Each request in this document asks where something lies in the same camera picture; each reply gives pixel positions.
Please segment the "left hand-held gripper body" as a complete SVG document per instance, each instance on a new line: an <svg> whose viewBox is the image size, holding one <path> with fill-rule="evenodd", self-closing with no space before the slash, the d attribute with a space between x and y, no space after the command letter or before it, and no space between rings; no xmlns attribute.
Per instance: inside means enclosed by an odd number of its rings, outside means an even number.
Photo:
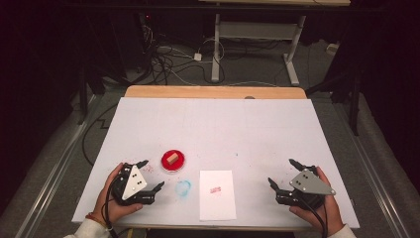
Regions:
<svg viewBox="0 0 420 238"><path fill-rule="evenodd" d="M153 204L155 194L151 190L146 190L147 185L141 168L137 168L134 164L124 164L111 185L111 193L116 202L122 206L135 203Z"/></svg>

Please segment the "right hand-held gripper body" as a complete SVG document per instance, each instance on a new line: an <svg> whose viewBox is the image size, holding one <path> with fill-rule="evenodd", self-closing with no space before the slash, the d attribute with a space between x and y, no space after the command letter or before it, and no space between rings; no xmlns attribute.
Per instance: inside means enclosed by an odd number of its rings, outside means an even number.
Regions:
<svg viewBox="0 0 420 238"><path fill-rule="evenodd" d="M316 210L324 204L326 195L336 194L329 185L321 181L314 169L303 169L289 184L292 190L275 186L275 200L279 204Z"/></svg>

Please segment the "person's right hand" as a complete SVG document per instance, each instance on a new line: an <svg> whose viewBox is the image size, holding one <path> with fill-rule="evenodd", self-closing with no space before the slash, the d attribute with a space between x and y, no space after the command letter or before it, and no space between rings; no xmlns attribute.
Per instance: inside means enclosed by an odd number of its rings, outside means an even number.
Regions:
<svg viewBox="0 0 420 238"><path fill-rule="evenodd" d="M323 226L312 212L298 206L290 206L289 211L311 224L314 230L323 231ZM326 195L324 205L316 212L328 228L328 235L335 234L344 227L338 203L333 195Z"/></svg>

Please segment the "person's left hand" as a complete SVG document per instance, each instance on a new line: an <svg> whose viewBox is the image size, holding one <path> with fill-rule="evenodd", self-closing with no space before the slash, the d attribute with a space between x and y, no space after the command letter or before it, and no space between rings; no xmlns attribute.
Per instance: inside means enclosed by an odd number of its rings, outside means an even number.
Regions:
<svg viewBox="0 0 420 238"><path fill-rule="evenodd" d="M143 208L141 203L135 203L129 206L121 206L116 201L111 199L111 195L107 194L112 181L117 176L122 167L123 164L120 163L107 177L104 186L97 197L94 209L91 212L91 215L101 223L106 223L106 221L115 223L122 217L135 213Z"/></svg>

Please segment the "white paper sheet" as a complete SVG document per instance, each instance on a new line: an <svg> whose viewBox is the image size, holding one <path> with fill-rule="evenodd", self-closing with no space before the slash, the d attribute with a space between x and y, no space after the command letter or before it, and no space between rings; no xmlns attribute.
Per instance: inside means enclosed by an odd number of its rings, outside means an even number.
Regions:
<svg viewBox="0 0 420 238"><path fill-rule="evenodd" d="M226 221L237 218L231 171L201 171L199 178L199 219Z"/></svg>

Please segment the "large white board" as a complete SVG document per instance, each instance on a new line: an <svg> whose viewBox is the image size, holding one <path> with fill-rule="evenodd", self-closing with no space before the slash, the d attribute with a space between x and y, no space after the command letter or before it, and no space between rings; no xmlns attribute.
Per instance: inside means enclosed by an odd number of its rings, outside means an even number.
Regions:
<svg viewBox="0 0 420 238"><path fill-rule="evenodd" d="M168 172L162 155L180 151L184 166ZM345 223L359 221L308 99L120 100L102 148L72 217L80 222L94 207L110 172L120 163L148 160L142 173L149 187L164 181L152 205L121 219L123 225L230 225L307 228L275 200L267 178L288 189L297 175L289 159L319 166L336 192ZM231 171L237 218L199 219L201 171Z"/></svg>

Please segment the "black metal stand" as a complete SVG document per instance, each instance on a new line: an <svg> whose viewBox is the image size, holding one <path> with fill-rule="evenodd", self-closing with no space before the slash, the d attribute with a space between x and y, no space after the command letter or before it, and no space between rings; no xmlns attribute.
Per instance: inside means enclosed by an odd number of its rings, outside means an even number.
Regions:
<svg viewBox="0 0 420 238"><path fill-rule="evenodd" d="M103 95L105 86L102 76L95 66L83 65L78 73L79 105L80 117L78 124L81 125L88 113L87 88L90 88L94 95Z"/></svg>
<svg viewBox="0 0 420 238"><path fill-rule="evenodd" d="M361 92L361 71L357 66L350 66L335 76L326 76L325 79L305 90L307 96L318 92L331 92L333 103L349 102L349 126L355 136L359 135L358 115Z"/></svg>

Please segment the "wooden table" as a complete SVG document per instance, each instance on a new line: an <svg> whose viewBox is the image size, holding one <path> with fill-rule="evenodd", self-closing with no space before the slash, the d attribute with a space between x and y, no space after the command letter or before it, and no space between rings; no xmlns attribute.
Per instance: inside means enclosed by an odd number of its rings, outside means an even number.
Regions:
<svg viewBox="0 0 420 238"><path fill-rule="evenodd" d="M126 97L135 98L216 98L216 99L306 99L299 87L235 87L235 86L173 86L173 85L133 85L129 86ZM153 229L189 229L212 231L268 231L292 232L301 228L257 227L230 225L150 225Z"/></svg>

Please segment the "metal floor rail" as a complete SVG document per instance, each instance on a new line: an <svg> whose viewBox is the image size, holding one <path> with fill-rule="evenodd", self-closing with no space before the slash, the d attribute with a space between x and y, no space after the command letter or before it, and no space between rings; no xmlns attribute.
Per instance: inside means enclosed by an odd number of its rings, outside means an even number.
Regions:
<svg viewBox="0 0 420 238"><path fill-rule="evenodd" d="M361 164L362 171L367 177L367 183L372 189L372 193L376 198L376 201L392 231L394 238L410 238L409 232L406 229L406 226L403 224L400 215L398 214L395 203L390 197L389 193L386 191L384 183L380 180L376 169L373 167L373 164L370 161L368 153L363 146L360 137L357 136L349 126L348 116L344 107L342 105L336 104L335 110L341 121L344 123L344 127L346 128L347 133L350 135L350 138L356 147L358 152L358 161Z"/></svg>
<svg viewBox="0 0 420 238"><path fill-rule="evenodd" d="M25 214L13 238L32 238L36 233L85 132L102 95L87 100L87 114L81 110L70 116L52 134L13 198Z"/></svg>

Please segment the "white metal desk frame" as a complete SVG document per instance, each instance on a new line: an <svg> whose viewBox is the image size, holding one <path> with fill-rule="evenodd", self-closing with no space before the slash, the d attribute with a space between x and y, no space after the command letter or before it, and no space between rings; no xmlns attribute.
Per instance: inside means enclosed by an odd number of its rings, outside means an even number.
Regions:
<svg viewBox="0 0 420 238"><path fill-rule="evenodd" d="M200 2L210 3L214 7L227 6L228 4L239 4L240 6L250 5L257 7L327 7L335 10L339 7L348 7L350 0L199 0ZM225 39L251 39L251 40L287 40L291 41L289 51L282 55L283 64L292 86L299 85L294 65L293 57L299 42L301 33L306 20L306 14L299 14L295 23L257 23L253 20L244 22L222 21L219 13L215 14L214 24L214 50L212 56L211 81L221 81L221 60L224 56L225 48L221 43L221 38Z"/></svg>

